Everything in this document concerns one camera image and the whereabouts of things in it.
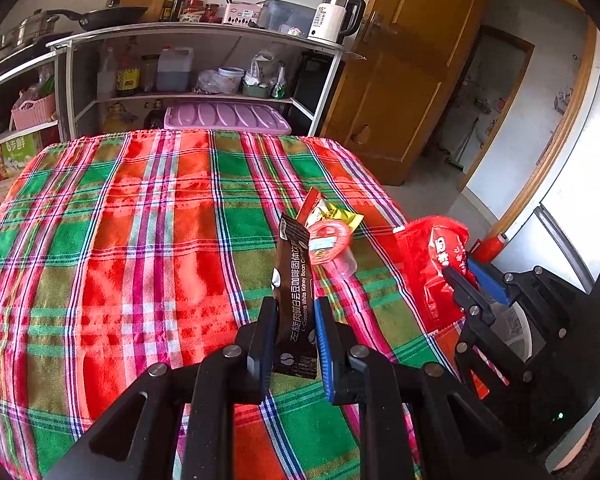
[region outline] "wooden door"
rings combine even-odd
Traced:
[[[487,0],[372,0],[322,135],[397,186],[433,131],[469,56]]]

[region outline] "refrigerator handle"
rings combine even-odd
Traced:
[[[558,247],[560,247],[562,254],[564,254],[564,256],[567,258],[567,261],[571,265],[573,272],[576,273],[576,276],[580,280],[584,291],[587,294],[591,294],[593,285],[596,282],[589,271],[589,267],[587,267],[587,264],[582,259],[582,256],[580,256],[580,253],[567,238],[567,235],[564,234],[562,229],[560,229],[558,222],[555,221],[555,218],[542,204],[534,209],[534,214],[538,217],[538,220],[544,226],[544,228],[549,232],[551,238],[554,239],[554,242],[558,245]]]

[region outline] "frying pan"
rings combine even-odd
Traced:
[[[119,25],[131,25],[137,22],[146,12],[148,7],[107,7],[107,9],[92,10],[85,14],[68,9],[51,9],[47,14],[62,14],[72,22],[80,23],[83,30],[97,30],[99,28],[117,27]]]

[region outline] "green box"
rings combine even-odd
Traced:
[[[42,150],[40,132],[5,140],[0,149],[7,176],[18,176],[28,162]]]

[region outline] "pink basket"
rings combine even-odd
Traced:
[[[56,96],[51,94],[37,101],[24,101],[20,107],[11,109],[11,117],[17,130],[25,130],[36,124],[48,123],[55,111]]]

